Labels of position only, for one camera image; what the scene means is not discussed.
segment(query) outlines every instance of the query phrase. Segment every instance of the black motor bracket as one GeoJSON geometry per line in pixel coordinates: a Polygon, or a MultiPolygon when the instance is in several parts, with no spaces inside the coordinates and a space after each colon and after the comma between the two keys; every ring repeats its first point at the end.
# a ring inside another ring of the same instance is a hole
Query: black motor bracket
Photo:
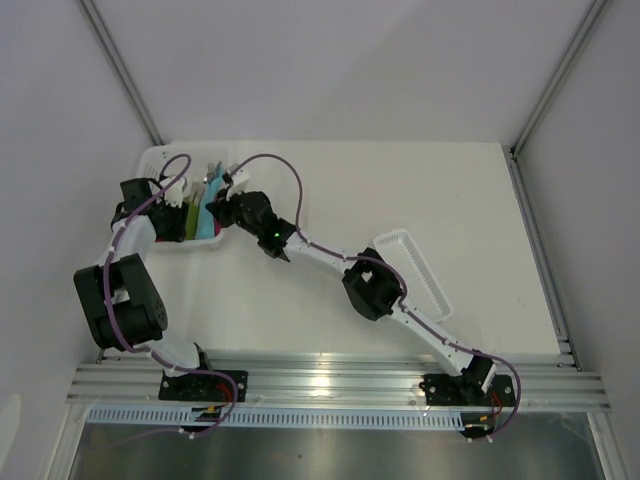
{"type": "MultiPolygon", "coordinates": [[[[382,261],[382,257],[372,248],[365,249],[358,256],[382,261]]],[[[345,271],[342,284],[353,308],[372,321],[391,315],[393,305],[402,295],[400,282],[393,272],[366,260],[358,260],[345,271]]]]}
{"type": "Polygon", "coordinates": [[[465,395],[460,388],[460,377],[451,377],[445,373],[432,373],[423,376],[418,386],[424,391],[426,403],[434,407],[484,407],[484,412],[462,412],[465,426],[460,433],[466,438],[482,438],[495,430],[495,418],[488,418],[496,403],[505,407],[514,407],[516,396],[513,381],[509,375],[496,375],[484,395],[465,395]],[[492,396],[498,398],[492,402],[492,396]]]}
{"type": "MultiPolygon", "coordinates": [[[[136,208],[152,197],[149,178],[132,178],[120,184],[124,200],[116,207],[111,225],[131,215],[136,208]]],[[[187,234],[189,205],[183,202],[173,207],[164,201],[152,203],[141,214],[149,217],[158,241],[182,242],[187,234]]]]}
{"type": "Polygon", "coordinates": [[[271,258],[289,261],[284,247],[296,231],[294,224],[278,217],[264,192],[244,192],[226,199],[227,189],[205,205],[221,228],[238,225],[258,239],[258,246],[271,258]]]}
{"type": "MultiPolygon", "coordinates": [[[[207,354],[197,345],[196,347],[200,360],[198,369],[229,375],[238,386],[237,401],[239,403],[244,402],[247,394],[249,373],[245,370],[214,370],[207,354]]],[[[170,377],[163,371],[158,398],[177,402],[225,403],[231,401],[229,394],[233,394],[233,388],[227,380],[221,377],[201,373],[187,373],[179,377],[170,377]]]]}
{"type": "MultiPolygon", "coordinates": [[[[95,265],[78,270],[73,275],[73,283],[93,340],[100,348],[113,347],[122,352],[124,347],[111,327],[104,303],[103,268],[95,265]]],[[[125,340],[136,345],[162,339],[162,332],[167,329],[167,312],[140,256],[128,255],[113,262],[109,283],[111,297],[116,291],[126,292],[129,297],[113,305],[125,340]]]]}

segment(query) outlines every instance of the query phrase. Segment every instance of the cyan object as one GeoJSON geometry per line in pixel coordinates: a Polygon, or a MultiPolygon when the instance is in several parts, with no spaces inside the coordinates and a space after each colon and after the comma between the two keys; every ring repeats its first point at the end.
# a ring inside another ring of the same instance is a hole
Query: cyan object
{"type": "Polygon", "coordinates": [[[213,225],[213,215],[204,208],[207,203],[213,202],[218,190],[222,185],[222,178],[214,178],[213,181],[207,185],[207,189],[204,191],[202,200],[200,201],[200,212],[198,212],[198,228],[196,229],[196,240],[204,240],[205,238],[213,238],[216,236],[216,231],[213,225]]]}

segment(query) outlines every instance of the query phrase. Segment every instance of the white wall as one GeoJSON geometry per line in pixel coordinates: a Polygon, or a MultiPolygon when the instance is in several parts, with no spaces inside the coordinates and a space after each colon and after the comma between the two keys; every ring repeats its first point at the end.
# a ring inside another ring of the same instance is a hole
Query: white wall
{"type": "Polygon", "coordinates": [[[522,160],[576,348],[602,372],[630,454],[640,445],[639,19],[639,2],[612,2],[522,160]]]}
{"type": "Polygon", "coordinates": [[[98,0],[165,139],[512,144],[590,0],[98,0]]]}
{"type": "Polygon", "coordinates": [[[0,403],[23,401],[0,477],[35,479],[95,354],[72,275],[104,248],[146,137],[74,2],[3,2],[0,45],[0,403]]]}

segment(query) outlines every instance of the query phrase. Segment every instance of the white plastic basket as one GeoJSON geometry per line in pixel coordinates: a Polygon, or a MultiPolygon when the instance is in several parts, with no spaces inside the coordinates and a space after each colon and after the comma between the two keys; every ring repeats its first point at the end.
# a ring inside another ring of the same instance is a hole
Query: white plastic basket
{"type": "Polygon", "coordinates": [[[400,229],[378,235],[373,246],[402,275],[409,300],[423,314],[438,323],[453,315],[447,295],[408,231],[400,229]]]}
{"type": "MultiPolygon", "coordinates": [[[[136,177],[149,177],[158,179],[160,170],[167,161],[179,153],[188,153],[191,156],[191,167],[187,171],[189,185],[201,182],[207,173],[207,163],[222,162],[223,168],[233,163],[231,150],[227,145],[215,142],[177,142],[170,145],[151,147],[147,149],[140,159],[136,177]]],[[[165,173],[172,175],[184,168],[184,160],[176,160],[165,173]]],[[[214,238],[203,240],[185,240],[184,242],[158,242],[153,245],[154,251],[176,251],[197,248],[218,248],[225,236],[222,230],[214,238]]]]}

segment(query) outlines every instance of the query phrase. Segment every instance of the green object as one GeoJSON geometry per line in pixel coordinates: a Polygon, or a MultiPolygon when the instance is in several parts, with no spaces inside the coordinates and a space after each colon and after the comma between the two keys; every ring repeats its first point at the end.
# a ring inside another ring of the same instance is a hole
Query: green object
{"type": "Polygon", "coordinates": [[[193,240],[196,238],[196,229],[198,228],[198,215],[200,214],[200,207],[196,207],[193,203],[189,202],[189,211],[187,212],[187,225],[185,240],[193,240]]]}

